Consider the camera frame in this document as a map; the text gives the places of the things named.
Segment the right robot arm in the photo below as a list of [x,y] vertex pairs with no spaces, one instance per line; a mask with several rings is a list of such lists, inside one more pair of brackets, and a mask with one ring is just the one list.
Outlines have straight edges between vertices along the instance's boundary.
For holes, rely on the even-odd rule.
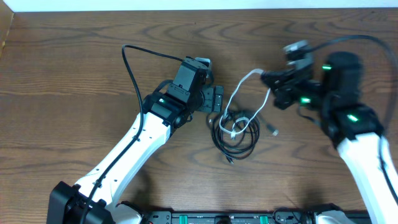
[[261,80],[284,110],[294,103],[315,110],[319,126],[347,165],[373,223],[397,223],[397,170],[385,128],[376,112],[360,102],[361,59],[335,52],[323,67],[323,79],[312,68],[263,72]]

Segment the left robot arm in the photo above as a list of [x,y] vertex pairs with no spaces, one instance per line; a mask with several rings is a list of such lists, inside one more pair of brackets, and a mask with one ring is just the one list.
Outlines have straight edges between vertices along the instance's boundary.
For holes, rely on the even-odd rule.
[[73,186],[59,182],[52,190],[47,223],[140,223],[143,216],[119,201],[146,160],[193,119],[193,113],[221,109],[223,88],[207,85],[211,60],[182,60],[165,93],[156,89],[144,98],[141,112],[109,154]]

